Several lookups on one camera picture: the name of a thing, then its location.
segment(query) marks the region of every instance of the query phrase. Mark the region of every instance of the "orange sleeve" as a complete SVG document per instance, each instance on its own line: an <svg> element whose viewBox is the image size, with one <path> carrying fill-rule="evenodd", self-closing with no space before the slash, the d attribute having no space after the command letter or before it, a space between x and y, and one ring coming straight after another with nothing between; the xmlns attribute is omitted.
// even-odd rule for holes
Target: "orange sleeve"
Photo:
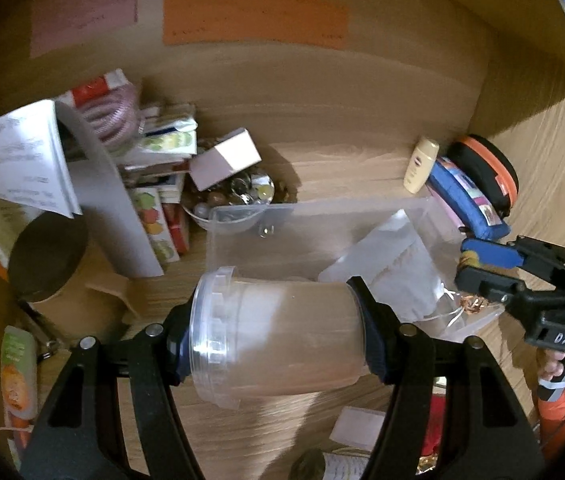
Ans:
<svg viewBox="0 0 565 480"><path fill-rule="evenodd" d="M565 391L555 402L538 399L537 410L540 416L540 442L545 443L550 439L543 452L545 458L551 460L565 445L565 424L560 428L565 420Z"/></svg>

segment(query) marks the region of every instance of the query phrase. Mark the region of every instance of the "blue pencil case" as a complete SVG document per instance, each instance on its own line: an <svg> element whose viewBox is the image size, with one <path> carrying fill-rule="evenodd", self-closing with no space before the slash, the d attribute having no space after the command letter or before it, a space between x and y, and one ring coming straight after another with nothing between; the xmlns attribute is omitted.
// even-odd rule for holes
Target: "blue pencil case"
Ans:
<svg viewBox="0 0 565 480"><path fill-rule="evenodd" d="M438 157L428 183L476 238L499 240L511 232L511 228L498 216L491 202L473 180L447 157Z"/></svg>

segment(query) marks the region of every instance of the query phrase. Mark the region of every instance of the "black and orange case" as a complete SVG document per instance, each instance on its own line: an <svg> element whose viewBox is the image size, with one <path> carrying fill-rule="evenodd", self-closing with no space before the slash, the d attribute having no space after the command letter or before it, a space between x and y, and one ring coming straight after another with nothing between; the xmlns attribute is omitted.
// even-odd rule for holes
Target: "black and orange case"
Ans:
<svg viewBox="0 0 565 480"><path fill-rule="evenodd" d="M518 198L518 175L509 159L485 137L470 135L453 142L447 157L456 164L506 218Z"/></svg>

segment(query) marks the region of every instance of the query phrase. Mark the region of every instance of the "pink sticky note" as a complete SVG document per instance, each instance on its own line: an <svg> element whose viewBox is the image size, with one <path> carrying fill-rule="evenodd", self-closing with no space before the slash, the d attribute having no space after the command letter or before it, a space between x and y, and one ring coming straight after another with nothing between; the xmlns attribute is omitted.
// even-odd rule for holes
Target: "pink sticky note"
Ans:
<svg viewBox="0 0 565 480"><path fill-rule="evenodd" d="M33 0L31 57L136 22L138 0Z"/></svg>

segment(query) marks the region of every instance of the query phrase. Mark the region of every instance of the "orange stripe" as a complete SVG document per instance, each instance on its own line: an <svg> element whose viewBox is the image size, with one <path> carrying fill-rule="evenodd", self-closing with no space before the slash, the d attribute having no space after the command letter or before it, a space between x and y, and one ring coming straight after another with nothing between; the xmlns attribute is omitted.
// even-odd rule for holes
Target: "orange stripe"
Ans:
<svg viewBox="0 0 565 480"><path fill-rule="evenodd" d="M496 157L492 152L489 151L489 148L487 148L482 143L479 143L473 137L465 137L461 142L466 144L469 148L474 150L478 155L485 159L486 163L491 166L492 170L494 170L496 174L502 178L504 187L506 187L507 191L509 192L509 202L511 203L511 206L513 206L516 199L518 198L518 188L516 187L516 183L513 180L513 177L511 176L507 168L504 167L504 164L502 164L498 160L498 157Z"/></svg>

